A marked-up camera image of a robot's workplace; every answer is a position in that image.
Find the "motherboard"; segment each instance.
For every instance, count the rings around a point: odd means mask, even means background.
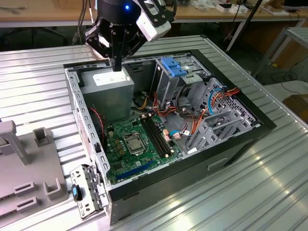
[[[107,130],[111,184],[182,157],[175,140],[165,138],[167,130],[157,115],[112,124]]]

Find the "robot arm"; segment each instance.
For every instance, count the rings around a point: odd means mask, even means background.
[[[174,4],[172,12],[157,0],[97,0],[97,20],[86,32],[86,42],[104,58],[110,58],[113,71],[121,71],[124,57],[171,29],[175,0]]]

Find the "blue drive bay latch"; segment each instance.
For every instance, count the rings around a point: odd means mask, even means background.
[[[188,74],[188,72],[183,70],[181,65],[173,58],[162,58],[161,61],[172,77],[185,76]]]

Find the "ram slot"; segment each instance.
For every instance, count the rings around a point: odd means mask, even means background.
[[[160,158],[164,158],[166,154],[170,155],[170,148],[155,126],[155,123],[150,118],[146,118],[141,120],[141,124],[152,141],[155,149],[158,151]]]

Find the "green circuit board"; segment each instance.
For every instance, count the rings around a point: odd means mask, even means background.
[[[157,126],[160,135],[164,137],[163,129],[165,129],[165,127],[159,116],[152,116],[152,121]],[[144,170],[138,171],[131,176],[119,179],[119,176],[131,170],[139,167],[146,167],[146,170],[150,170],[182,157],[180,148],[176,145],[175,141],[172,140],[171,142],[166,142],[167,146],[172,150],[171,155],[161,158],[142,126],[140,118],[112,124],[107,129],[109,131],[107,159],[110,164],[107,177],[111,184],[119,183],[144,172]],[[136,140],[132,141],[131,138],[133,137],[139,137],[139,140],[142,141],[144,146],[135,143]],[[131,154],[130,150],[132,150],[132,145],[136,150],[138,150],[138,148],[144,148],[143,152],[138,155]]]

